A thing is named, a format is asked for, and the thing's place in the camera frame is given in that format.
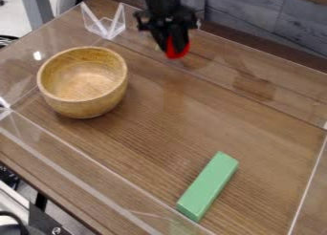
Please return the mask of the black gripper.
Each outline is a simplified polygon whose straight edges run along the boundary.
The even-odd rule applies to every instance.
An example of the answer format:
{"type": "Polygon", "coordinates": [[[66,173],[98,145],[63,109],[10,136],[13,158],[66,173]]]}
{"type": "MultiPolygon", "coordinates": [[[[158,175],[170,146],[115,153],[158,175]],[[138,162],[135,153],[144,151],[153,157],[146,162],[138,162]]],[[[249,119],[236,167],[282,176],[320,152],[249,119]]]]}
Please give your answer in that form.
{"type": "Polygon", "coordinates": [[[162,52],[166,51],[168,33],[164,25],[170,26],[170,37],[174,51],[180,53],[189,44],[188,29],[197,28],[194,10],[181,4],[181,0],[144,0],[146,9],[135,11],[137,28],[150,31],[162,52]]]}

